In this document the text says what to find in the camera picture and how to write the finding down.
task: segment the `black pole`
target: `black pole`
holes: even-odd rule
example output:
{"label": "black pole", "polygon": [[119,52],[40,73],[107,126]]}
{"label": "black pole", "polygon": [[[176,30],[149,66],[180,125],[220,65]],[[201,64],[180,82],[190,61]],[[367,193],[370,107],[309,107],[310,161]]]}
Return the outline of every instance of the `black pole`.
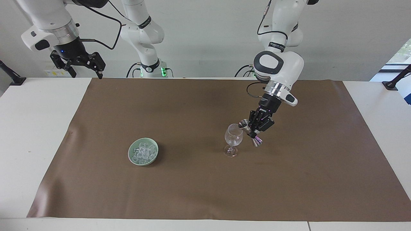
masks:
{"label": "black pole", "polygon": [[393,79],[393,80],[391,80],[391,81],[389,81],[389,82],[384,81],[384,82],[383,82],[383,85],[385,86],[385,88],[386,88],[387,90],[398,90],[398,89],[395,87],[395,85],[396,85],[400,80],[402,80],[403,78],[405,78],[405,76],[407,76],[408,73],[410,73],[410,72],[411,72],[411,64],[410,64],[407,68],[405,68],[397,77],[395,77],[395,79]]}
{"label": "black pole", "polygon": [[26,80],[26,77],[21,77],[20,75],[16,74],[12,69],[6,66],[1,60],[0,60],[0,68],[3,69],[3,71],[6,74],[8,74],[10,78],[13,80],[13,82],[10,83],[10,86],[21,86],[23,82]]}

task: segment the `wine glass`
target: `wine glass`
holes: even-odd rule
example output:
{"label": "wine glass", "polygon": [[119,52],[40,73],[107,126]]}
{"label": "wine glass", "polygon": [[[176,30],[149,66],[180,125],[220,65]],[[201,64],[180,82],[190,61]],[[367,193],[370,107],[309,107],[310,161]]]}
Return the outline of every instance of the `wine glass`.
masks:
{"label": "wine glass", "polygon": [[225,134],[227,146],[224,148],[224,154],[229,157],[237,156],[238,146],[242,141],[242,130],[238,127],[238,124],[231,124]]}

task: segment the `blue object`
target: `blue object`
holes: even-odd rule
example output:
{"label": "blue object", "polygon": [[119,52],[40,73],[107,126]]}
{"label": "blue object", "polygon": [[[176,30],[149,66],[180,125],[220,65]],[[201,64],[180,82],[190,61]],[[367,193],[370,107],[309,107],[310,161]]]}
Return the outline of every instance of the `blue object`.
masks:
{"label": "blue object", "polygon": [[411,105],[411,94],[409,94],[407,97],[404,98],[405,101],[407,101],[408,104]]}

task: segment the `table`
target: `table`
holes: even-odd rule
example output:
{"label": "table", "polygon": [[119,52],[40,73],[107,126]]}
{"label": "table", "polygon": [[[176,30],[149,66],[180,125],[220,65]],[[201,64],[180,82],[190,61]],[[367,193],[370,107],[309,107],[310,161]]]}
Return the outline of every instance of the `table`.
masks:
{"label": "table", "polygon": [[[0,97],[0,230],[406,230],[411,222],[240,222],[24,218],[91,79],[31,78]],[[378,82],[344,82],[408,196],[411,107]]]}

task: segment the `brown tablecloth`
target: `brown tablecloth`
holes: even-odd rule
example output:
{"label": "brown tablecloth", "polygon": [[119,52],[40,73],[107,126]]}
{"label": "brown tablecloth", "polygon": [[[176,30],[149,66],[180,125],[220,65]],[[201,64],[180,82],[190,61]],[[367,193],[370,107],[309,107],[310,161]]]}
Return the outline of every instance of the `brown tablecloth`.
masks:
{"label": "brown tablecloth", "polygon": [[[249,83],[93,79],[28,217],[411,221],[342,82],[298,81],[298,106],[280,106],[263,145],[245,137],[237,157],[225,156],[228,125],[258,106]],[[159,144],[148,167],[127,157],[141,137]]]}

